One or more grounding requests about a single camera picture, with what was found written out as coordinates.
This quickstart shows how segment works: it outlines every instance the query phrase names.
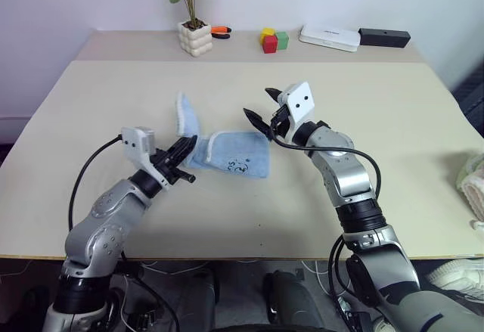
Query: white router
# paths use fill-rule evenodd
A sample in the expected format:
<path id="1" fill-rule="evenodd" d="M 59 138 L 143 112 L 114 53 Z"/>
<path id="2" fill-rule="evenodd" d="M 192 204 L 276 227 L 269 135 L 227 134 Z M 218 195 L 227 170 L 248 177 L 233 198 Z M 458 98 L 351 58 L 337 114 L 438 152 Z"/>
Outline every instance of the white router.
<path id="1" fill-rule="evenodd" d="M 306 24 L 299 34 L 299 40 L 338 50 L 356 52 L 360 46 L 360 34 L 356 31 L 331 26 L 313 26 Z"/>

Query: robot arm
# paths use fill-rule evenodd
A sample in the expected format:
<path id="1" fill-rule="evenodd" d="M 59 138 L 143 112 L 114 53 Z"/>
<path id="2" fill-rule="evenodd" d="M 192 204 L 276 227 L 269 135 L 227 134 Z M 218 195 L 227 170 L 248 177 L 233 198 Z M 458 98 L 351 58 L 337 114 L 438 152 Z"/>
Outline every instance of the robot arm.
<path id="1" fill-rule="evenodd" d="M 266 91 L 280 106 L 270 125 L 253 111 L 244 112 L 269 140 L 305 150 L 322 174 L 344 243 L 353 252 L 346 267 L 355 295 L 365 305 L 377 307 L 401 332 L 481 331 L 481 317 L 442 294 L 420 290 L 416 271 L 383 217 L 378 192 L 351 153 L 361 152 L 354 150 L 348 136 L 326 123 L 312 122 L 314 101 L 308 83 L 292 85 L 284 92 Z M 296 146 L 280 142 L 278 136 Z"/>
<path id="2" fill-rule="evenodd" d="M 44 332 L 87 331 L 99 323 L 107 312 L 107 293 L 119 255 L 150 199 L 180 178 L 195 180 L 177 166 L 194 149 L 196 136 L 180 138 L 167 151 L 155 148 L 154 133 L 146 128 L 124 128 L 122 140 L 125 155 L 139 170 L 102 194 L 67 236 L 67 258 Z"/>

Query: yellow cube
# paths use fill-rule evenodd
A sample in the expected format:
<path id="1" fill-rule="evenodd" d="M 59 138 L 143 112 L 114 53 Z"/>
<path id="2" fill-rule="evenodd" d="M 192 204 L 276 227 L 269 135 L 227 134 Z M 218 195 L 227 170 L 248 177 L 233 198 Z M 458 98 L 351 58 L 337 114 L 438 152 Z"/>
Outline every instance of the yellow cube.
<path id="1" fill-rule="evenodd" d="M 265 27 L 262 32 L 260 33 L 260 44 L 264 43 L 264 37 L 266 36 L 273 36 L 275 34 L 275 29 Z"/>

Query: green cube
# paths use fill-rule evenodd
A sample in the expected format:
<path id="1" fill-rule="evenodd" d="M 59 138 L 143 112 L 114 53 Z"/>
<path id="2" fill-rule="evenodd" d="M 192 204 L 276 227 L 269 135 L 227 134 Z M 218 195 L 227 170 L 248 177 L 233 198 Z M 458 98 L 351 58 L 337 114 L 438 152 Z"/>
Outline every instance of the green cube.
<path id="1" fill-rule="evenodd" d="M 278 50 L 285 50 L 289 42 L 289 36 L 285 32 L 276 32 L 275 36 L 278 38 Z"/>

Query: white wall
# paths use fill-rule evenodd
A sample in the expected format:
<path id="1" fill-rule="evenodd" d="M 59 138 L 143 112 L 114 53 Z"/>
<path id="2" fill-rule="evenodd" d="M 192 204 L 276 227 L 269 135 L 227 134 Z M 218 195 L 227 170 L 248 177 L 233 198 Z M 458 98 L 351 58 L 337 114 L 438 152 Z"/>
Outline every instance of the white wall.
<path id="1" fill-rule="evenodd" d="M 198 0 L 197 7 L 199 17 L 235 30 L 308 21 L 404 29 L 449 88 L 484 54 L 484 0 Z M 91 29 L 172 29 L 185 17 L 183 4 L 168 0 L 0 0 L 0 119 L 32 114 Z M 3 128 L 0 143 L 17 136 Z"/>

